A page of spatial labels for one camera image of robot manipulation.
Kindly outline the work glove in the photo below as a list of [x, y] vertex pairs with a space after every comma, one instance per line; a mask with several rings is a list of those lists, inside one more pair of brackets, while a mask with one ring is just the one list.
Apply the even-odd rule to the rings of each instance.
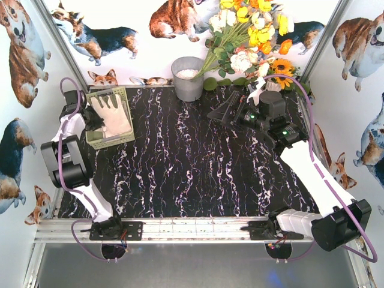
[[92, 97], [91, 104], [99, 117], [103, 119], [104, 125], [102, 130], [105, 138], [133, 131], [124, 111], [120, 95], [108, 96], [107, 102], [98, 97]]

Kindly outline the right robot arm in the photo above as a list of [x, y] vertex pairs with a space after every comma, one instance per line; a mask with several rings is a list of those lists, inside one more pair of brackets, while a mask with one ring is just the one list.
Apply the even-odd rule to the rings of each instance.
[[318, 213], [282, 208], [270, 213], [276, 232], [293, 232], [315, 240], [325, 251], [359, 237], [366, 238], [365, 229], [371, 206], [357, 201], [341, 187], [320, 160], [313, 155], [305, 133], [288, 121], [286, 102], [280, 93], [262, 92], [257, 106], [247, 103], [235, 91], [208, 118], [231, 129], [250, 128], [286, 163], [303, 183], [318, 207]]

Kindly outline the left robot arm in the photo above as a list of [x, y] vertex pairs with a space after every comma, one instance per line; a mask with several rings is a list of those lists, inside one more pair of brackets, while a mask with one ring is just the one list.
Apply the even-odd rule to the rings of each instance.
[[61, 116], [58, 132], [40, 146], [41, 154], [53, 185], [75, 196], [90, 213], [91, 230], [114, 237], [122, 231], [122, 221], [94, 184], [91, 164], [79, 141], [85, 128], [80, 112]]

